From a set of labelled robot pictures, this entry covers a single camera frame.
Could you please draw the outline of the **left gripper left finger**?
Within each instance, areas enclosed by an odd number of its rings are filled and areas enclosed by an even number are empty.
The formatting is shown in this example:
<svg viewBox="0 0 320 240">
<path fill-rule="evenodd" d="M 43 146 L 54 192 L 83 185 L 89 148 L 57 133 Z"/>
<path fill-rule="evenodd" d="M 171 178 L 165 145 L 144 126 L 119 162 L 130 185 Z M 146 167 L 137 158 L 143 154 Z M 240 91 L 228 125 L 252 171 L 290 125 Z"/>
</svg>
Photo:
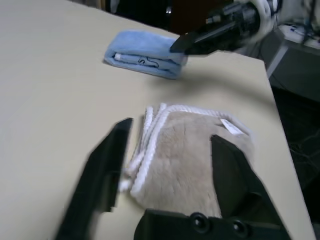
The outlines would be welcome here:
<svg viewBox="0 0 320 240">
<path fill-rule="evenodd" d="M 92 240 L 100 215 L 115 206 L 132 122 L 117 122 L 89 155 L 56 239 Z"/>
</svg>

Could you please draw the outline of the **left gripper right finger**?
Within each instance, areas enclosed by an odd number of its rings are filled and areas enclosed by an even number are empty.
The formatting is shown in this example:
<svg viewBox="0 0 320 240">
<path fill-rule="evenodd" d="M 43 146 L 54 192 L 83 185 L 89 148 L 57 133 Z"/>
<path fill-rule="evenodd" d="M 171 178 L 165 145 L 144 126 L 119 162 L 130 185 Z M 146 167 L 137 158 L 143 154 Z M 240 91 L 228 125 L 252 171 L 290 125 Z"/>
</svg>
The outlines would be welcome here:
<svg viewBox="0 0 320 240">
<path fill-rule="evenodd" d="M 263 183 L 235 144 L 212 135 L 213 184 L 223 218 L 282 225 Z"/>
</svg>

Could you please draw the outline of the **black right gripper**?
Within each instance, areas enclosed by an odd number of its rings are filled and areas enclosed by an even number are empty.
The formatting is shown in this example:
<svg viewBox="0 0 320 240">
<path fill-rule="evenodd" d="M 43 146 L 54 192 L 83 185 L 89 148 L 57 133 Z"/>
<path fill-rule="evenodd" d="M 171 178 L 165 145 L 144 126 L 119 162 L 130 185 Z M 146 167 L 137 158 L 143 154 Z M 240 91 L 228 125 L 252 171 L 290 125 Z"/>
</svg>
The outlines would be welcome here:
<svg viewBox="0 0 320 240">
<path fill-rule="evenodd" d="M 253 3 L 228 2 L 209 12 L 206 25 L 181 35 L 170 47 L 170 52 L 210 55 L 218 50 L 233 51 L 243 38 L 240 29 L 258 29 L 260 23 L 258 9 Z"/>
</svg>

